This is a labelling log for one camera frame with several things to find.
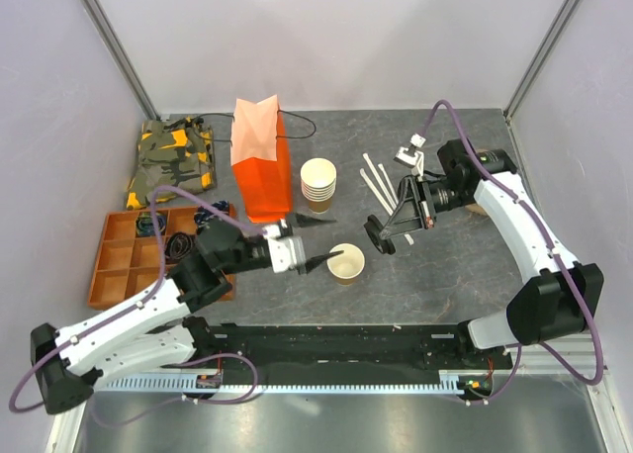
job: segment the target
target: black cord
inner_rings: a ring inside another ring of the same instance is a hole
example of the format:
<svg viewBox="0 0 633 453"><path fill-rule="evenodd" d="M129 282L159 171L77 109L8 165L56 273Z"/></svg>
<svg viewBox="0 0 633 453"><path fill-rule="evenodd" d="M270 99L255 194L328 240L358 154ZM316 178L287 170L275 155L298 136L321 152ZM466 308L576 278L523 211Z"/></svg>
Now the black cord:
<svg viewBox="0 0 633 453"><path fill-rule="evenodd" d="M303 115L299 115L299 114L295 114L293 112L288 112L287 110L280 110L279 112L281 112L282 114L286 114L286 115L290 115L292 117L297 117L298 119L301 120L305 120L306 122L308 122L310 125L313 126L313 130L307 134L307 135L303 135L303 136L281 136L281 135L277 135L277 138L285 138L285 139L306 139L306 138L310 138L311 136L313 136L316 132L317 132L317 124L315 124L315 122L313 122L311 119L309 119L308 117L304 117ZM204 123L204 117L208 116L208 115L221 115L223 117L231 117L233 120L235 120L235 116L233 114L223 114L221 112L209 112L207 114L200 114L197 115L196 117L194 117L191 122L193 124L193 130L194 130L194 134L200 138L202 141L206 141L206 142L210 142L212 139L211 138L204 138L202 135L200 135L200 133L198 132L198 129L196 128L196 125L199 123ZM171 124L169 126L169 129L174 128L180 124L182 124L183 122L186 122L187 118L181 119L177 122L175 122L174 124ZM223 143L230 143L230 139L219 139L219 138L213 138L213 142L223 142Z"/></svg>
<svg viewBox="0 0 633 453"><path fill-rule="evenodd" d="M435 178L435 179L440 179L445 176L444 174L434 173L433 171L428 171L426 169L424 170L424 175L430 176L431 178Z"/></svg>
<svg viewBox="0 0 633 453"><path fill-rule="evenodd" d="M223 114L222 112L208 112L206 114L200 114L197 115L191 122L193 124L192 129L194 131L194 134L201 139L202 141L205 142L211 142L213 140L213 142L216 141L221 141L221 142L228 142L230 143L230 139L219 139L219 138L204 138L202 135L200 135L200 133L198 132L198 129L196 128L197 124L203 124L205 122L205 117L209 116L209 115L220 115L222 117L231 117L233 120L235 120L235 117L233 116L233 114Z"/></svg>
<svg viewBox="0 0 633 453"><path fill-rule="evenodd" d="M175 232L167 239L165 257L167 263L178 263L194 248L193 235L185 232Z"/></svg>
<svg viewBox="0 0 633 453"><path fill-rule="evenodd" d="M160 233L165 234L167 217L162 213L157 213L156 216L158 218ZM140 213L136 218L136 235L139 237L151 237L154 235L154 225L149 213Z"/></svg>
<svg viewBox="0 0 633 453"><path fill-rule="evenodd" d="M311 124L313 126L313 130L308 135L304 135L304 136L281 136L281 135L277 135L277 138L306 139L306 138L310 138L311 136L313 136L317 132L317 124L315 124L315 122L310 120L308 117L304 117L303 115L299 115L299 114L294 114L292 112L288 112L287 110L280 110L279 112L281 112L282 114L286 114L286 115L291 115L293 117L297 117L298 119L301 119L301 120L305 120L306 122L308 122L309 124Z"/></svg>

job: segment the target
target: stack of paper cups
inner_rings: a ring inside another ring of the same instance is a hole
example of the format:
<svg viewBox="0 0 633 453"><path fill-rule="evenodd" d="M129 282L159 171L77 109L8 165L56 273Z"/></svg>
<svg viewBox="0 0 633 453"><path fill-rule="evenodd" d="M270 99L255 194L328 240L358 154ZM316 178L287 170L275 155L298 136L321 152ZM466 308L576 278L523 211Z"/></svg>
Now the stack of paper cups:
<svg viewBox="0 0 633 453"><path fill-rule="evenodd" d="M323 158L313 158L301 167L301 191L314 213L324 213L332 204L336 189L336 167Z"/></svg>

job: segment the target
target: gray tabletop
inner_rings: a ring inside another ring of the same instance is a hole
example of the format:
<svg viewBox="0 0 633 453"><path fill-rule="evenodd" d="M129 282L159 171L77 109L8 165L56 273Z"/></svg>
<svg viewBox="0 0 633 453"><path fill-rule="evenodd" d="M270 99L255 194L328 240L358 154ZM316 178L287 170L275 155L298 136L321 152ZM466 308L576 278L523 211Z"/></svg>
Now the gray tabletop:
<svg viewBox="0 0 633 453"><path fill-rule="evenodd" d="M435 229L412 235L414 245L396 240L395 255L381 255L363 224L370 214L387 215L360 177L368 152L383 163L397 185L407 170L393 161L398 147L419 129L428 111L305 112L318 131L312 138L290 142L295 211L310 214L301 193L299 170L310 158L331 160L337 169L336 193L322 217L337 224L301 230L307 256L329 252L338 243L360 247L366 258L361 279L343 287L325 266L308 276L259 270L237 276L236 297L216 303L199 315L209 322L285 323L433 323L457 322L502 309L520 288L511 253L492 221L465 209L440 214ZM514 158L500 110L459 111L477 148L503 148ZM230 119L210 117L217 138L229 137ZM285 116L287 135L304 135L310 126ZM424 146L426 169L440 170L435 152L457 137L446 112L440 111ZM228 143L216 143L218 187L203 194L213 202L231 201L246 219L232 177ZM176 200L169 205L183 205Z"/></svg>
<svg viewBox="0 0 633 453"><path fill-rule="evenodd" d="M496 382L504 382L497 376ZM98 393L116 422L167 399ZM85 415L76 453L605 453L588 391L573 380L517 376L486 408L437 396L264 395L237 406L176 403L125 428Z"/></svg>

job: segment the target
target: gray countertop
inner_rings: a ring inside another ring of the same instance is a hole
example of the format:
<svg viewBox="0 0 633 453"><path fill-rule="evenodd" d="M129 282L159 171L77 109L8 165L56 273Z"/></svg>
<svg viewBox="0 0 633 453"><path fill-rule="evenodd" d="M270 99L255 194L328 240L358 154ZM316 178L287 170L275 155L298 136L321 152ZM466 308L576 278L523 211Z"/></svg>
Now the gray countertop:
<svg viewBox="0 0 633 453"><path fill-rule="evenodd" d="M341 242L359 246L366 257L361 279L339 286L325 266L308 276L269 270L237 276L236 297L216 303L199 314L209 322L239 324L285 323L431 323L457 322L502 309L521 286L511 253L492 221L457 209L440 214L433 230L412 235L409 246L399 237L395 255L381 255L371 244L363 224L374 214L387 215L362 181L368 152L374 164L383 163L397 185L407 170L393 161L398 147L419 129L428 111L305 112L317 125L315 136L290 142L295 211L310 214L301 193L299 170L310 158L331 160L337 169L336 193L322 218L337 224L301 230L307 256L328 252ZM459 111L477 148L503 148L515 158L500 110ZM229 136L230 119L211 117L216 137ZM310 126L284 116L288 135L304 135ZM457 137L445 111L440 111L424 146L426 169L440 170L435 152ZM213 202L231 201L246 219L232 177L228 143L216 143L218 187L203 194ZM176 200L169 205L183 205Z"/></svg>

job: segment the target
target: white wall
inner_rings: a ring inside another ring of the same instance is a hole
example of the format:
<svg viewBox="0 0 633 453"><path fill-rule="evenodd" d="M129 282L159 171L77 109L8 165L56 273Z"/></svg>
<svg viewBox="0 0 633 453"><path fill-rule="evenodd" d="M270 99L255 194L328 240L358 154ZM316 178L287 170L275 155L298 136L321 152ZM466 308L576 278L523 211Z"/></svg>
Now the white wall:
<svg viewBox="0 0 633 453"><path fill-rule="evenodd" d="M101 0L157 110L503 107L563 0Z"/></svg>
<svg viewBox="0 0 633 453"><path fill-rule="evenodd" d="M597 322L633 419L633 8L584 0L515 124L548 223L605 276Z"/></svg>
<svg viewBox="0 0 633 453"><path fill-rule="evenodd" d="M7 409L30 367L29 334L88 314L142 115L78 0L0 0L0 36L0 450L30 453L44 451L50 417ZM39 395L32 382L20 404Z"/></svg>

